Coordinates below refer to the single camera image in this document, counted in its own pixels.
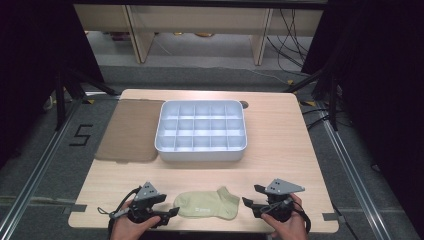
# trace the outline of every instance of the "gray carpet floor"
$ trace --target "gray carpet floor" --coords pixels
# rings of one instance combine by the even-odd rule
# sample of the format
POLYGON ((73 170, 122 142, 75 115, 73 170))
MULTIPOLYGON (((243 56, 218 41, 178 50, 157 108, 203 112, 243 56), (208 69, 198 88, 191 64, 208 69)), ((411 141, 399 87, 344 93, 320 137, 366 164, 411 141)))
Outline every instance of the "gray carpet floor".
MULTIPOLYGON (((172 33, 161 33, 155 37, 147 62, 142 65, 135 62, 133 48, 129 42, 110 41, 108 35, 100 32, 90 32, 87 37, 107 86, 117 91, 145 88, 281 92, 288 87, 288 80, 296 83, 304 78, 282 71, 281 67, 289 71, 299 71, 300 68, 290 61, 280 59, 268 42, 262 65, 254 66, 247 36, 215 35, 213 38, 198 38, 193 34, 174 36, 172 33)), ((275 37, 270 38, 274 43, 278 43, 275 37)), ((304 46, 311 41, 311 38, 299 39, 304 46)), ((296 54, 292 52, 287 54, 296 58, 296 54)), ((299 90, 296 94, 298 100, 312 101, 310 93, 314 86, 315 84, 310 84, 299 90)), ((87 92, 98 91, 89 85, 83 87, 87 92)), ((78 197, 103 131, 117 104, 116 98, 105 95, 90 98, 94 99, 94 102, 78 104, 78 110, 11 239, 107 238, 106 229, 73 229, 67 223, 68 211, 78 197), (70 146, 72 143, 81 142, 80 138, 74 137, 81 124, 92 125, 81 132, 90 135, 90 138, 85 146, 70 146)), ((67 108, 75 104, 75 101, 67 103, 67 108)), ((304 105, 300 105, 300 108, 302 112, 316 109, 304 105)), ((342 102, 338 108, 345 109, 342 102)), ((304 115, 305 124, 320 118, 319 112, 304 115)), ((372 157, 350 122, 348 114, 338 113, 337 121, 340 137, 392 239, 419 239, 384 177, 370 168, 372 157)), ((55 127, 55 108, 40 114, 25 141, 21 143, 18 149, 20 154, 9 159, 0 170, 0 219, 8 213, 14 199, 27 183, 55 134, 55 127)), ((332 202, 359 239, 375 239, 323 123, 320 122, 311 128, 309 135, 332 202)), ((311 233, 309 237, 355 239, 347 224, 340 222, 340 228, 334 234, 311 233)), ((152 232, 146 234, 143 239, 259 240, 265 239, 265 236, 152 232)))
MULTIPOLYGON (((138 68, 102 66, 107 85, 115 90, 127 88, 150 89, 198 89, 229 91, 281 92, 287 88, 287 80, 299 82, 302 76, 277 70, 249 71, 223 68, 138 68)), ((311 84, 297 92, 299 101, 312 101, 311 84)), ((97 91, 84 85, 86 91, 97 91)), ((38 186, 30 205, 16 227, 12 239, 106 239, 106 229, 73 229, 67 224, 67 210, 78 197, 88 173, 94 153, 103 131, 117 104, 108 96, 93 96, 93 103, 83 103, 72 118, 68 130, 54 159, 49 165, 38 186), (81 139, 74 134, 80 124, 91 124, 81 134, 89 134, 86 146, 74 147, 81 139)), ((302 112, 313 110, 313 106, 300 106, 302 112)), ((312 123, 321 116, 319 112, 304 115, 305 124, 312 123)), ((342 112, 337 115, 339 134, 356 167, 375 201, 393 239, 419 239, 396 197, 390 191, 385 179, 370 168, 372 158, 363 145, 360 136, 342 112)), ((54 134, 55 108, 41 114, 32 131, 21 145, 21 155, 10 159, 0 171, 0 214, 7 213, 13 198, 16 197, 32 169, 42 156, 44 149, 54 134)), ((347 223, 359 239, 375 239, 370 224, 356 198, 339 157, 322 123, 309 131, 330 198, 345 216, 347 223)), ((143 239, 265 239, 260 234, 180 234, 149 233, 143 239)), ((311 233, 310 239, 355 239, 346 223, 340 222, 335 234, 311 233)))

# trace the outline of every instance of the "black cable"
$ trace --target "black cable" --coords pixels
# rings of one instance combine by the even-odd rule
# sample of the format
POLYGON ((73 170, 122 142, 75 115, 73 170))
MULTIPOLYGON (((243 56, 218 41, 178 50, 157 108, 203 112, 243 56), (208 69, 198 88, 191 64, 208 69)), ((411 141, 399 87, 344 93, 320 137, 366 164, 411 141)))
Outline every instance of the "black cable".
POLYGON ((297 40, 297 32, 296 32, 296 23, 294 21, 296 15, 296 9, 292 9, 292 21, 293 21, 293 30, 294 30, 294 39, 296 39, 296 43, 299 47, 301 47, 306 53, 308 53, 308 50, 300 44, 300 42, 297 40))
MULTIPOLYGON (((280 36, 277 36, 277 39, 278 39, 278 41, 280 41, 280 43, 281 43, 282 45, 284 45, 284 44, 285 44, 285 42, 286 42, 287 37, 288 37, 288 35, 287 35, 287 36, 286 36, 286 38, 284 39, 284 42, 283 42, 283 41, 281 41, 280 36)), ((296 51, 296 50, 294 50, 294 49, 291 49, 291 48, 289 48, 289 47, 288 47, 288 46, 286 46, 286 45, 284 45, 284 47, 285 47, 287 50, 289 50, 289 51, 292 51, 292 52, 294 52, 294 53, 299 53, 298 51, 296 51)))
POLYGON ((350 226, 350 224, 347 222, 347 219, 345 216, 343 216, 343 214, 339 211, 339 209, 337 209, 336 205, 334 205, 333 201, 331 201, 331 205, 333 205, 334 210, 336 211, 337 215, 339 215, 339 218, 343 218, 344 223, 346 224, 346 227, 349 229, 350 233, 352 233, 352 236, 356 239, 359 240, 358 236, 356 236, 355 232, 353 231, 352 227, 350 226))
POLYGON ((124 199, 122 199, 121 203, 118 205, 118 207, 116 208, 116 210, 115 210, 115 211, 113 211, 113 212, 108 213, 108 212, 104 211, 104 210, 103 210, 102 208, 100 208, 100 207, 98 207, 98 208, 97 208, 97 211, 98 211, 100 214, 109 214, 109 217, 110 217, 110 219, 109 219, 109 223, 108 223, 108 226, 107 226, 107 229, 108 229, 108 238, 107 238, 107 239, 110 239, 110 237, 112 236, 113 225, 115 224, 115 219, 114 219, 114 218, 112 218, 111 216, 112 216, 113 214, 115 214, 116 212, 118 212, 119 210, 121 210, 122 206, 125 204, 125 202, 128 200, 128 198, 129 198, 131 195, 133 195, 134 193, 138 193, 138 192, 140 191, 140 189, 141 189, 141 186, 140 186, 140 187, 138 187, 138 188, 136 188, 136 189, 133 189, 131 192, 129 192, 129 193, 127 194, 127 196, 125 196, 125 198, 124 198, 124 199))
POLYGON ((296 73, 296 72, 292 72, 292 71, 288 71, 288 70, 285 70, 282 66, 281 66, 281 64, 280 64, 280 54, 278 54, 277 55, 277 63, 278 63, 278 66, 280 67, 280 69, 283 71, 283 72, 285 72, 285 73, 290 73, 290 74, 294 74, 294 75, 297 75, 297 76, 302 76, 302 77, 309 77, 309 75, 307 75, 307 74, 303 74, 303 73, 296 73))
POLYGON ((293 201, 293 203, 297 204, 300 207, 301 211, 297 210, 295 207, 293 208, 293 211, 297 212, 303 218, 303 220, 305 220, 306 233, 309 233, 309 231, 311 230, 311 219, 308 217, 308 215, 306 215, 305 210, 303 210, 302 206, 300 206, 298 202, 293 201))
POLYGON ((326 109, 326 108, 318 108, 318 109, 314 109, 314 110, 303 112, 302 115, 305 115, 305 114, 308 114, 308 113, 311 113, 311 112, 319 112, 319 111, 328 111, 328 109, 326 109))
POLYGON ((297 61, 296 61, 296 60, 294 60, 292 57, 290 57, 290 56, 288 56, 287 54, 283 53, 283 52, 281 51, 281 47, 280 47, 280 49, 278 49, 278 48, 274 45, 274 43, 272 43, 272 41, 271 41, 271 39, 269 39, 269 37, 266 37, 266 38, 268 39, 268 42, 271 44, 271 46, 274 48, 274 50, 275 50, 275 51, 276 51, 279 55, 282 55, 283 57, 287 58, 287 60, 289 60, 290 62, 292 62, 292 63, 296 64, 297 66, 302 67, 302 64, 301 64, 301 63, 297 62, 297 61))
POLYGON ((285 44, 285 42, 286 42, 286 40, 287 40, 287 37, 288 36, 290 36, 290 38, 292 39, 292 41, 293 41, 293 43, 295 44, 295 46, 296 46, 296 48, 297 48, 297 51, 296 50, 293 50, 293 49, 290 49, 290 48, 288 48, 287 46, 285 46, 287 49, 289 49, 289 50, 291 50, 291 51, 293 51, 293 52, 296 52, 296 53, 298 53, 299 54, 299 56, 300 56, 300 59, 302 60, 302 62, 305 62, 305 58, 304 58, 304 54, 302 53, 302 51, 300 50, 300 47, 302 47, 303 49, 305 49, 303 46, 301 46, 300 45, 300 43, 299 43, 299 41, 297 40, 297 33, 296 33, 296 24, 295 24, 295 16, 296 16, 296 12, 295 12, 295 10, 294 9, 292 9, 292 22, 291 22, 291 24, 290 24, 290 27, 289 27, 289 25, 288 25, 288 23, 287 23, 287 21, 286 21, 286 18, 284 17, 284 14, 283 14, 283 11, 280 9, 280 14, 281 14, 281 18, 283 19, 283 21, 284 21, 284 24, 286 25, 286 28, 287 28, 287 36, 286 36, 286 39, 284 40, 284 42, 283 42, 283 45, 285 44))
POLYGON ((315 122, 308 124, 307 125, 308 131, 311 130, 311 128, 313 128, 314 126, 318 125, 318 123, 320 123, 321 121, 326 121, 328 119, 330 119, 330 115, 325 115, 324 117, 316 120, 315 122))

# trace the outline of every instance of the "brown cloth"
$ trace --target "brown cloth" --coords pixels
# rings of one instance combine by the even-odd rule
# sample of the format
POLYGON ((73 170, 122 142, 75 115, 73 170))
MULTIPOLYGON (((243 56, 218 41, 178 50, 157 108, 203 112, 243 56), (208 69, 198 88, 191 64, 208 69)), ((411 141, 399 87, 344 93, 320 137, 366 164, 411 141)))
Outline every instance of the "brown cloth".
POLYGON ((156 159, 155 136, 164 101, 120 100, 95 158, 124 162, 156 159))

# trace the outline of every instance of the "wooden table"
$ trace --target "wooden table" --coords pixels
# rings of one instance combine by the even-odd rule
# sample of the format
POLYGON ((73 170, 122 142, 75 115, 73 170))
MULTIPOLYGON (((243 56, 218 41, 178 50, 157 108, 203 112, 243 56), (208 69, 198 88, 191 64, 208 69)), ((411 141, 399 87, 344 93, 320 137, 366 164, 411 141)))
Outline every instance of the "wooden table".
MULTIPOLYGON (((121 99, 246 101, 244 110, 248 145, 238 162, 164 162, 158 157, 149 163, 116 163, 94 159, 76 204, 85 212, 73 212, 69 225, 75 228, 107 228, 109 218, 97 207, 113 211, 132 189, 150 181, 167 194, 155 210, 168 211, 175 197, 188 191, 216 191, 226 186, 236 196, 265 204, 266 195, 253 185, 268 186, 274 178, 306 188, 297 195, 312 221, 311 232, 333 233, 337 221, 324 221, 323 213, 334 213, 314 149, 297 99, 289 93, 218 92, 129 89, 121 99)), ((272 228, 253 217, 240 200, 239 212, 231 221, 219 218, 186 219, 176 216, 161 231, 271 232, 272 228)))

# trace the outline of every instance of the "white plastic tray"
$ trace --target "white plastic tray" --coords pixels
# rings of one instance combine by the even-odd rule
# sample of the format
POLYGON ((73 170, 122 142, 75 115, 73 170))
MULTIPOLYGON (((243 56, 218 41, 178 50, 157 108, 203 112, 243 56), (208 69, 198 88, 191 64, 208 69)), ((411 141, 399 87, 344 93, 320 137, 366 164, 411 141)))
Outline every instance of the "white plastic tray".
POLYGON ((238 101, 162 105, 155 147, 164 161, 238 161, 246 146, 243 107, 238 101))

